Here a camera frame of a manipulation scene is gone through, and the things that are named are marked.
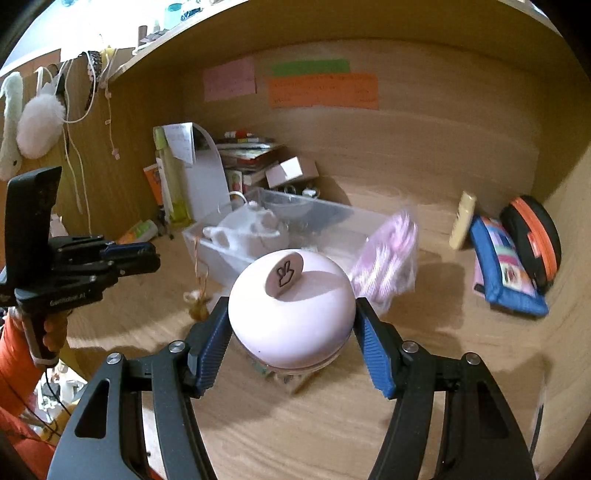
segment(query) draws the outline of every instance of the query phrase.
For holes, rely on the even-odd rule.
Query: gripper handle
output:
[[[25,337],[35,366],[42,369],[56,366],[59,361],[58,354],[52,352],[43,344],[43,337],[46,334],[44,326],[45,314],[23,315],[22,323],[25,327]]]

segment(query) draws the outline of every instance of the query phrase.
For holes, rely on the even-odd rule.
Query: black cable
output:
[[[24,407],[25,407],[25,408],[26,408],[26,409],[29,411],[29,413],[30,413],[31,415],[33,415],[33,416],[34,416],[34,417],[35,417],[37,420],[39,420],[39,421],[40,421],[40,422],[41,422],[43,425],[45,425],[45,427],[46,427],[46,428],[47,428],[47,429],[48,429],[48,430],[49,430],[49,431],[50,431],[52,434],[54,434],[54,435],[57,435],[57,437],[58,437],[58,438],[61,438],[61,435],[60,435],[59,433],[57,433],[57,432],[56,432],[54,429],[52,429],[52,428],[51,428],[51,427],[50,427],[50,426],[49,426],[49,425],[48,425],[46,422],[44,422],[44,421],[41,419],[41,417],[40,417],[39,415],[37,415],[37,414],[36,414],[34,411],[32,411],[32,410],[29,408],[29,405],[27,405],[27,404],[25,403],[25,401],[24,401],[24,400],[23,400],[23,399],[22,399],[22,398],[21,398],[21,397],[18,395],[18,393],[17,393],[17,392],[14,390],[14,388],[12,387],[12,385],[11,385],[10,383],[8,383],[8,381],[6,380],[6,377],[4,377],[4,375],[3,375],[3,373],[2,373],[2,372],[0,372],[0,375],[2,375],[2,377],[3,377],[4,381],[6,382],[6,385],[8,385],[8,388],[10,388],[10,390],[11,390],[11,391],[12,391],[12,393],[13,393],[13,395],[14,395],[16,398],[18,398],[18,399],[19,399],[19,401],[20,401],[20,402],[21,402],[21,403],[24,405]],[[52,418],[52,416],[51,416],[51,415],[47,414],[47,416],[48,416],[49,418],[51,418],[51,424],[53,425],[53,424],[55,423],[55,424],[56,424],[56,428],[57,428],[57,429],[59,429],[59,428],[60,428],[60,426],[57,424],[57,421],[56,421],[54,418]]]
[[[56,395],[56,393],[53,391],[51,385],[49,384],[49,377],[47,376],[47,370],[45,370],[45,381],[47,382],[47,388],[49,388],[49,391],[51,392],[51,395],[53,395],[53,398],[56,399],[56,401],[61,405],[61,407],[66,411],[66,413],[71,417],[72,414],[70,413],[70,410],[67,409],[67,407],[61,402],[60,397],[58,397]]]

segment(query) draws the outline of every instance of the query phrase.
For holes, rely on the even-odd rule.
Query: hand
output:
[[[43,337],[43,345],[52,352],[59,352],[61,347],[66,343],[68,315],[70,313],[71,311],[52,313],[45,319],[43,328],[46,334]],[[20,309],[10,307],[8,317],[18,330],[24,332],[25,328],[22,324],[22,313]]]

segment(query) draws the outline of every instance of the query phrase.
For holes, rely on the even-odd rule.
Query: stack of books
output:
[[[247,194],[253,187],[267,188],[265,172],[290,158],[287,147],[272,138],[248,135],[215,141],[231,192]]]

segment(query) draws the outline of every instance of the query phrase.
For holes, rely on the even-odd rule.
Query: white paper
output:
[[[222,158],[211,136],[199,125],[193,127],[195,163],[184,164],[183,187],[189,215],[196,222],[230,202]]]
[[[162,128],[173,156],[184,161],[187,165],[193,165],[195,162],[193,124],[163,125]]]

